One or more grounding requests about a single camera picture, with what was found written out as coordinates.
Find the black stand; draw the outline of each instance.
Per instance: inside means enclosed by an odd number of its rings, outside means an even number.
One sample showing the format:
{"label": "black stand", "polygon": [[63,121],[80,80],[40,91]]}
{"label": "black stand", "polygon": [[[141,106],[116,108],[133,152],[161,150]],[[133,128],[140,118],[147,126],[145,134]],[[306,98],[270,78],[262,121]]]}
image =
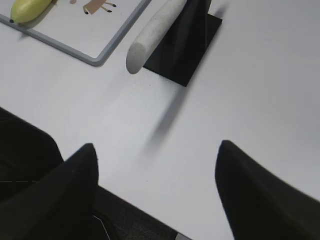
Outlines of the black stand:
{"label": "black stand", "polygon": [[210,3],[188,0],[144,67],[186,87],[222,23]]}

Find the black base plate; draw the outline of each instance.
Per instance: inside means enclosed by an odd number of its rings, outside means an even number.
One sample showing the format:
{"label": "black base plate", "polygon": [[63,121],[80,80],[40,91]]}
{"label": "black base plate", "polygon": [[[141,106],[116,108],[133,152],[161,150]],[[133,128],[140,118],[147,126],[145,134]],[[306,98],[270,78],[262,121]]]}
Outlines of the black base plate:
{"label": "black base plate", "polygon": [[182,53],[178,59],[175,59],[173,52],[176,52],[180,46],[179,44],[178,46],[177,44],[174,47],[172,46],[170,42],[172,36],[170,35],[173,33],[170,32],[172,31],[170,29],[144,67],[186,87],[221,23],[222,20],[220,18],[207,14],[206,40],[199,35],[190,34],[188,42],[185,48],[181,50]]}

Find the black object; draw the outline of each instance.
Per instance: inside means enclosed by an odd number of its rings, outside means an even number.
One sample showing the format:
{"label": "black object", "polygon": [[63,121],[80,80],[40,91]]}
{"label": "black object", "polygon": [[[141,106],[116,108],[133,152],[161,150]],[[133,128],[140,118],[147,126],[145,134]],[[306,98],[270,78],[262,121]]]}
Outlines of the black object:
{"label": "black object", "polygon": [[0,181],[39,181],[63,162],[47,133],[0,107]]}
{"label": "black object", "polygon": [[98,186],[92,144],[64,162],[48,134],[2,108],[0,133],[0,240],[176,238],[176,231]]}
{"label": "black object", "polygon": [[236,240],[319,240],[320,203],[223,141],[215,180]]}
{"label": "black object", "polygon": [[175,240],[178,234],[102,187],[98,187],[93,208],[107,216],[120,240]]}
{"label": "black object", "polygon": [[186,87],[222,23],[208,14],[210,4],[188,0],[144,67]]}
{"label": "black object", "polygon": [[97,186],[96,152],[86,144],[39,182],[2,202],[0,239],[117,239],[106,232],[103,219],[93,216]]}

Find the banana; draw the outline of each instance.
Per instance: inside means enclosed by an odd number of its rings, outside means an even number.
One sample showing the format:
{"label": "banana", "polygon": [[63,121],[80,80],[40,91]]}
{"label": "banana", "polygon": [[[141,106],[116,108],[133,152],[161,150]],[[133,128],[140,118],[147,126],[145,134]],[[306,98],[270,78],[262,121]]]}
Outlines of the banana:
{"label": "banana", "polygon": [[38,17],[52,0],[16,0],[11,8],[11,23],[26,23]]}

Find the whiteboard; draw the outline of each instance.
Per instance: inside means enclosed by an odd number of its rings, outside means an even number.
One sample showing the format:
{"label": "whiteboard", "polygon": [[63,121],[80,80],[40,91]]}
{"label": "whiteboard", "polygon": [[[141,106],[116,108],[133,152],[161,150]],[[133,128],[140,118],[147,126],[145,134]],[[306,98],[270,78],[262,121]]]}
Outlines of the whiteboard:
{"label": "whiteboard", "polygon": [[9,22],[15,0],[2,0],[0,22],[88,64],[99,66],[109,57],[150,1],[110,0],[110,3],[116,5],[114,7],[101,0],[57,0],[34,21],[15,24]]}

